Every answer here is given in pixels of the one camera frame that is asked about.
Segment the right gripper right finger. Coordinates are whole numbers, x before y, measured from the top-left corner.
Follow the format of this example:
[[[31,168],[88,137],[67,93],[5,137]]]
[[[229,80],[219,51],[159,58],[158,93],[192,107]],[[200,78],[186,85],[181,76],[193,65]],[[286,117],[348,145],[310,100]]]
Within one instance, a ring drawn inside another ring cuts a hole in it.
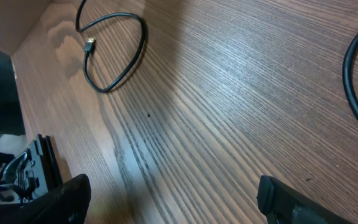
[[[268,223],[349,223],[278,179],[263,175],[257,192],[257,206]]]

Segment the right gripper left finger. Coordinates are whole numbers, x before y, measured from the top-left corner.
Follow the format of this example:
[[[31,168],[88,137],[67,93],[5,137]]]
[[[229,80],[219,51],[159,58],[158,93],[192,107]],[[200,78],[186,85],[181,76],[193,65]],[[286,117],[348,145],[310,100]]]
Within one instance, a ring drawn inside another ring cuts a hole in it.
[[[80,174],[30,203],[0,205],[0,224],[83,224],[90,200],[89,178]]]

